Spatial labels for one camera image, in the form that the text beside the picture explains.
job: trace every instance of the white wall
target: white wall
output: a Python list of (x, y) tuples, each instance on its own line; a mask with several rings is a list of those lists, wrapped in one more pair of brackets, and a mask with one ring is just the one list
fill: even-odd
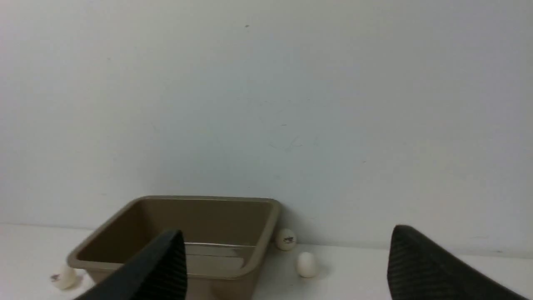
[(0, 4), (0, 222), (271, 197), (303, 242), (413, 224), (533, 256), (530, 0)]

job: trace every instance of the tan plastic bin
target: tan plastic bin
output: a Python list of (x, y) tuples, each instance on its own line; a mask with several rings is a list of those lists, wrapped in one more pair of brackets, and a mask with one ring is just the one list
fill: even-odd
[(183, 231), (187, 299), (250, 299), (280, 213), (274, 199), (146, 196), (122, 208), (68, 256), (100, 282), (165, 229)]

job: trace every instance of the table surface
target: table surface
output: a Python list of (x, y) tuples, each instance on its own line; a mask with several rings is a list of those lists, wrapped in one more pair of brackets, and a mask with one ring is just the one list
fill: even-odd
[[(0, 224), (0, 300), (73, 299), (91, 285), (82, 278), (75, 288), (61, 291), (49, 276), (67, 254), (92, 231), (57, 227)], [(317, 256), (321, 272), (300, 278), (294, 270), (298, 253)], [(533, 299), (533, 259), (460, 256), (494, 280)], [(388, 251), (299, 244), (282, 252), (269, 249), (254, 300), (390, 299), (386, 281)]]

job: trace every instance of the white table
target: white table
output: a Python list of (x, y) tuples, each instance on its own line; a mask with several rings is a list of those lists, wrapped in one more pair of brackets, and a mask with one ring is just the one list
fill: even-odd
[[(48, 280), (90, 230), (0, 224), (0, 300), (73, 299), (91, 286), (83, 276), (77, 288), (60, 291)], [(295, 256), (315, 253), (322, 265), (317, 278), (294, 271)], [(271, 248), (254, 300), (390, 299), (386, 281), (388, 251), (298, 245), (290, 252)], [(533, 259), (461, 256), (505, 286), (533, 299)]]

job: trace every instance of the white ball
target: white ball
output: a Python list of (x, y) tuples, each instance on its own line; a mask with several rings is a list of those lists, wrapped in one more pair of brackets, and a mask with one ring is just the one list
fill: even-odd
[(67, 265), (62, 265), (57, 273), (50, 276), (50, 282), (58, 289), (67, 289), (76, 283), (76, 271)]
[(276, 235), (276, 247), (283, 251), (292, 250), (296, 246), (296, 234), (290, 229), (284, 228)]
[(318, 274), (317, 259), (313, 253), (302, 252), (296, 259), (296, 271), (304, 278), (315, 277)]

